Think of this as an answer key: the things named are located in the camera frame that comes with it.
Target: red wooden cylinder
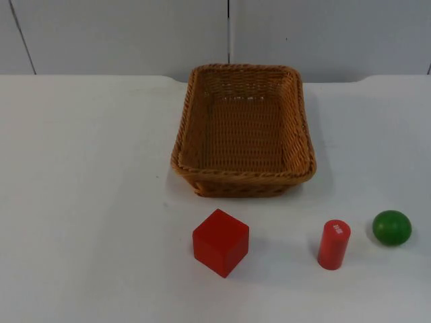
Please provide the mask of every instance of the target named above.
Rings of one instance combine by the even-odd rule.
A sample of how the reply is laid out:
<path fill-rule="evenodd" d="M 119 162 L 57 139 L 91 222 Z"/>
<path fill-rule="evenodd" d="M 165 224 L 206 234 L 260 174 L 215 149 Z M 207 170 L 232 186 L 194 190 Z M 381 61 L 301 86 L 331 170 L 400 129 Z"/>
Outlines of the red wooden cylinder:
<path fill-rule="evenodd" d="M 317 261 L 330 271 L 341 267 L 347 243 L 350 237 L 350 227 L 341 220 L 330 220 L 323 227 L 321 246 Z"/>

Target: red cube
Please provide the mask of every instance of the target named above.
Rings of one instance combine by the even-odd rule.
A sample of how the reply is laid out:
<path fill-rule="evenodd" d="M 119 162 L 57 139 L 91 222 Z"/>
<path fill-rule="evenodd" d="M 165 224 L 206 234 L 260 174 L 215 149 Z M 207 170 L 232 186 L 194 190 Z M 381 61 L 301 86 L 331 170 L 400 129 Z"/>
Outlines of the red cube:
<path fill-rule="evenodd" d="M 226 278 L 248 252 L 249 228 L 222 210 L 215 210 L 193 231 L 195 258 Z"/>

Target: white wall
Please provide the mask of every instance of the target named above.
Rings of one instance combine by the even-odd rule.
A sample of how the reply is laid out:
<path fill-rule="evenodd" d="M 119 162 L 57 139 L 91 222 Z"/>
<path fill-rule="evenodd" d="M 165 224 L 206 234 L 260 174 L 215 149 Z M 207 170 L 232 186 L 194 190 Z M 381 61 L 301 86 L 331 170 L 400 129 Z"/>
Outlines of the white wall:
<path fill-rule="evenodd" d="M 426 74 L 431 0 L 230 0 L 235 63 L 284 64 L 306 81 Z"/>
<path fill-rule="evenodd" d="M 186 80 L 228 59 L 226 0 L 14 0 L 38 74 Z"/>
<path fill-rule="evenodd" d="M 0 74 L 33 74 L 7 0 L 0 0 Z"/>

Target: green ball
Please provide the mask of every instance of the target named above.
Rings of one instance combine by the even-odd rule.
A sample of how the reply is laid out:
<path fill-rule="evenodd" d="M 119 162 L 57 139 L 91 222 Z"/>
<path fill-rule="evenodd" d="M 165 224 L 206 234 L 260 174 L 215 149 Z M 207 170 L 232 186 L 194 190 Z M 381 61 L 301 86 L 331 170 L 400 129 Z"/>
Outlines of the green ball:
<path fill-rule="evenodd" d="M 372 232 L 382 244 L 398 246 L 410 238 L 411 223 L 401 212 L 384 211 L 374 218 Z"/>

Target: wicker basket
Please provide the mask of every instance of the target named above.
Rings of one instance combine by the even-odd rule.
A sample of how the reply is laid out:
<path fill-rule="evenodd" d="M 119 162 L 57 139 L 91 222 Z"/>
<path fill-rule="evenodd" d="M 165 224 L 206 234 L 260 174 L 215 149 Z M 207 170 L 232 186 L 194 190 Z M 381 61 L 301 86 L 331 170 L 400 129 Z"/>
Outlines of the wicker basket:
<path fill-rule="evenodd" d="M 199 196 L 275 196 L 310 179 L 316 161 L 299 73 L 265 65 L 194 69 L 171 165 Z"/>

